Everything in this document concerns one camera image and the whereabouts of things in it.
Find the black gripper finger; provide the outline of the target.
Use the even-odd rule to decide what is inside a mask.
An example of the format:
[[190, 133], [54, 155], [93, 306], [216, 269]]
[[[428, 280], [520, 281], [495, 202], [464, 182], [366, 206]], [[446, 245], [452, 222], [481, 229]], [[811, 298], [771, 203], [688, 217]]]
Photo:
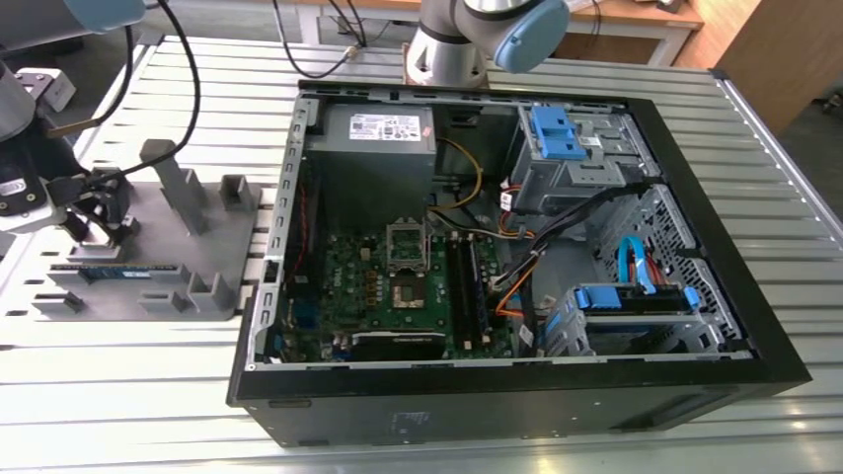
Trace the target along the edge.
[[124, 223], [130, 207], [132, 185], [124, 176], [110, 178], [110, 175], [117, 173], [116, 168], [94, 168], [89, 183], [96, 201], [94, 223], [104, 230], [110, 246], [121, 244], [132, 234], [129, 226]]
[[74, 242], [82, 242], [89, 235], [89, 225], [96, 218], [97, 205], [96, 198], [86, 197], [65, 206], [66, 215], [60, 227]]

